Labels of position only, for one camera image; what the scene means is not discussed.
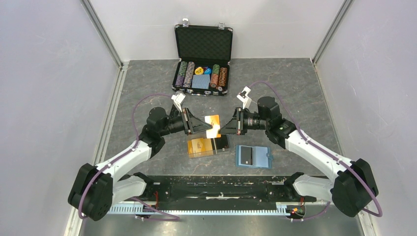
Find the gray floor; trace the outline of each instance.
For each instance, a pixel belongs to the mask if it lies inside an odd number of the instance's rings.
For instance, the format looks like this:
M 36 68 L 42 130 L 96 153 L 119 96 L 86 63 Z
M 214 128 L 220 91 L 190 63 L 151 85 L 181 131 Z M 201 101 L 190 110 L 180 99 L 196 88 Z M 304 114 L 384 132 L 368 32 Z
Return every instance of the gray floor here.
M 177 60 L 131 61 L 120 97 L 106 159 L 124 150 L 135 139 L 130 117 L 133 106 L 143 96 L 162 92 L 173 94 L 171 83 Z M 221 125 L 228 122 L 235 107 L 241 106 L 236 94 L 254 81 L 267 80 L 282 94 L 302 129 L 316 141 L 339 152 L 328 110 L 309 59 L 234 59 L 231 61 L 230 88 L 226 97 L 187 96 L 184 106 L 197 117 L 220 115 Z M 273 93 L 264 85 L 255 86 L 250 96 L 254 101 Z M 147 100 L 136 112 L 136 123 L 141 129 L 151 108 L 161 106 L 170 110 L 172 102 L 164 97 Z M 256 110 L 256 104 L 250 110 Z M 322 175 L 302 158 L 269 142 L 262 131 L 249 131 L 245 136 L 231 136 L 229 153 L 189 159 L 183 133 L 165 137 L 166 145 L 147 162 L 132 172 L 147 175 L 291 175 L 297 171 Z M 238 168 L 235 166 L 234 146 L 257 145 L 270 147 L 274 161 L 270 170 Z M 308 215 L 322 206 L 309 206 Z M 181 222 L 141 222 L 131 216 L 107 215 L 98 222 L 86 220 L 81 235 L 309 235 L 357 236 L 362 235 L 357 218 L 349 218 L 336 208 L 322 217 L 301 224 L 289 223 L 285 218 L 266 216 L 183 216 Z
M 126 74 L 106 159 L 124 150 L 135 139 L 131 126 L 131 112 L 137 101 L 154 92 L 173 94 L 171 89 L 178 60 L 131 61 Z M 226 124 L 235 107 L 236 98 L 244 86 L 266 80 L 282 94 L 301 128 L 316 141 L 339 152 L 328 110 L 314 68 L 309 59 L 234 59 L 231 61 L 229 94 L 220 96 L 187 96 L 184 106 L 192 114 L 203 118 L 220 115 L 220 125 Z M 273 96 L 265 85 L 257 85 L 250 93 L 257 101 L 261 96 Z M 146 123 L 151 108 L 161 106 L 169 112 L 172 101 L 154 97 L 139 106 L 135 118 L 138 128 Z M 249 108 L 256 111 L 255 103 Z M 283 117 L 288 115 L 281 109 Z M 292 175 L 297 171 L 309 175 L 321 172 L 299 156 L 272 144 L 263 131 L 249 131 L 245 136 L 231 136 L 231 151 L 226 154 L 189 159 L 186 136 L 183 133 L 165 136 L 166 144 L 151 160 L 133 169 L 146 175 Z M 235 166 L 235 145 L 267 146 L 274 155 L 272 169 L 248 169 Z

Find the case latch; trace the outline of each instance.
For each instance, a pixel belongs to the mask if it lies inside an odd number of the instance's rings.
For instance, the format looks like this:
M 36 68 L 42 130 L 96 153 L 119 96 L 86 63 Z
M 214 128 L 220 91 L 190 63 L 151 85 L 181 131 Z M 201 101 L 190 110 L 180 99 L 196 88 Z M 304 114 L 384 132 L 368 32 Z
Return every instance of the case latch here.
M 224 30 L 224 23 L 223 23 L 223 22 L 220 22 L 220 23 L 219 23 L 219 29 L 220 29 L 220 30 Z
M 183 27 L 188 27 L 188 18 L 183 18 L 182 19 L 182 26 Z

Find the white wall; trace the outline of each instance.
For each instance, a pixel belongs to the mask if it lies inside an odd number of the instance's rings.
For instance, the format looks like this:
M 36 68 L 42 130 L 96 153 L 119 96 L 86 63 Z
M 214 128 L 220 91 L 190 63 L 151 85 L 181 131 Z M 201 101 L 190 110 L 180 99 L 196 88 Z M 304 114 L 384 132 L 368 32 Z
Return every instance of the white wall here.
M 355 1 L 318 63 L 347 157 L 373 169 L 381 235 L 416 235 L 417 2 Z
M 59 236 L 118 69 L 79 0 L 0 3 L 0 235 Z
M 226 23 L 233 58 L 312 58 L 343 0 L 91 0 L 122 60 L 177 59 L 174 25 Z

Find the poker chip case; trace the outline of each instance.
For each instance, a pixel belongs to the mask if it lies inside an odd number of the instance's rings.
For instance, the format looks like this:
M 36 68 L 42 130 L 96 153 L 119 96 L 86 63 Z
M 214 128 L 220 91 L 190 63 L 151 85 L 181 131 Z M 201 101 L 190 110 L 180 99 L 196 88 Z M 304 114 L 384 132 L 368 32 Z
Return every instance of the poker chip case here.
M 193 95 L 227 95 L 233 29 L 224 27 L 223 23 L 218 27 L 211 27 L 188 25 L 188 21 L 185 21 L 184 24 L 175 26 L 175 37 L 180 60 L 172 89 Z M 208 73 L 210 76 L 211 81 L 207 86 L 201 85 L 207 82 L 207 76 L 200 80 L 202 78 L 196 74 L 199 67 L 204 69 L 204 74 Z

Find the case lid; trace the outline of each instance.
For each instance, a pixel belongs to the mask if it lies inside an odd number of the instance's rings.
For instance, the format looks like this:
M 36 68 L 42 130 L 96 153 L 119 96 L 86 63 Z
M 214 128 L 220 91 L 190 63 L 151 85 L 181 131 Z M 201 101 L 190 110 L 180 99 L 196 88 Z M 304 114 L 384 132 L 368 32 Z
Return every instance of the case lid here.
M 232 28 L 177 25 L 178 56 L 181 59 L 230 61 L 232 57 Z

